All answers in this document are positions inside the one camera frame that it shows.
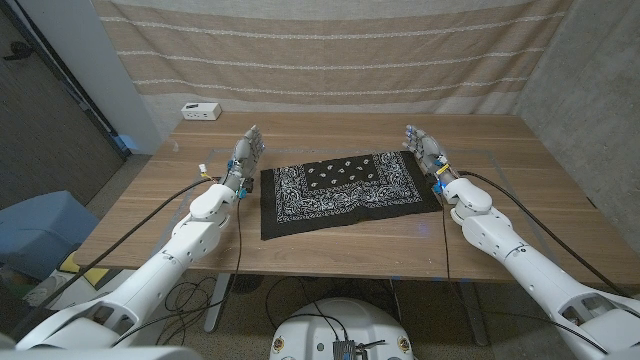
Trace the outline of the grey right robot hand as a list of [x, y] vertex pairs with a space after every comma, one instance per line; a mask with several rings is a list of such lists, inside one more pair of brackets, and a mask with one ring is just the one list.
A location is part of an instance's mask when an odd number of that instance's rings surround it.
[[405, 134], [403, 146], [414, 155], [425, 174], [433, 176], [442, 188], [458, 178], [445, 150], [431, 135], [413, 125], [406, 126]]

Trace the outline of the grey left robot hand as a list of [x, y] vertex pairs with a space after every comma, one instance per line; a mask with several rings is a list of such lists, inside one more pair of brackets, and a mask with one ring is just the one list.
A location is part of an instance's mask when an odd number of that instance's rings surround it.
[[223, 184], [237, 190], [244, 180], [252, 178], [264, 148], [261, 131], [253, 125], [236, 143]]

